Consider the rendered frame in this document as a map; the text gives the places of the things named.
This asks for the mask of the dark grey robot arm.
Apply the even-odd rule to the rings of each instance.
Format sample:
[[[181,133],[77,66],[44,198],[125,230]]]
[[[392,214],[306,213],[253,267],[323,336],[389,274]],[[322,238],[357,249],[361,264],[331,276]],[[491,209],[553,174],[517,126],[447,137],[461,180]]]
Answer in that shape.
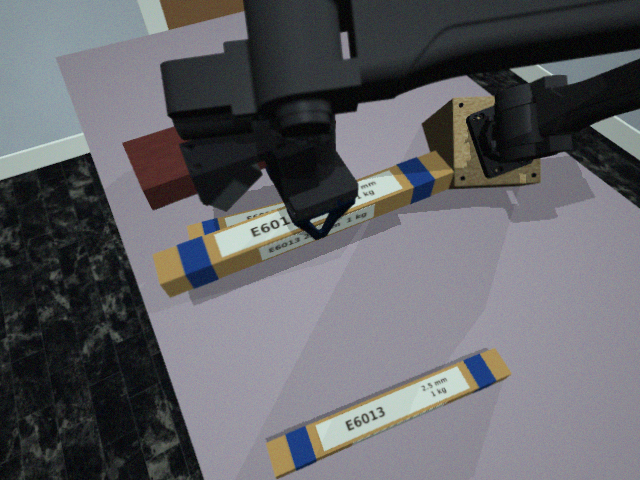
[[[285,143],[270,125],[307,140],[359,103],[435,82],[640,49],[640,0],[243,4],[248,39],[160,64],[167,116],[190,140],[179,147],[200,202],[225,212],[263,175],[265,159],[284,198],[320,186],[317,143]],[[573,150],[571,134],[640,109],[640,59],[569,85],[566,75],[544,76],[494,97],[466,118],[486,178]]]

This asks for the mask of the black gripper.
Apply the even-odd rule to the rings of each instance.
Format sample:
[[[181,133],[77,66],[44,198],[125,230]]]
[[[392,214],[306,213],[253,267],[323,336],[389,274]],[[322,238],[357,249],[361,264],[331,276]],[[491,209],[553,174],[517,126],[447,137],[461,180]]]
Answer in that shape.
[[[358,182],[336,151],[335,119],[330,126],[329,133],[300,141],[297,138],[283,138],[281,134],[273,130],[271,125],[270,128],[271,133],[277,139],[288,144],[317,143],[319,187],[284,198],[267,165],[265,168],[293,224],[307,232],[315,240],[327,236],[336,221],[355,204],[359,188]],[[310,222],[311,219],[327,213],[328,216],[321,229],[317,229]]]

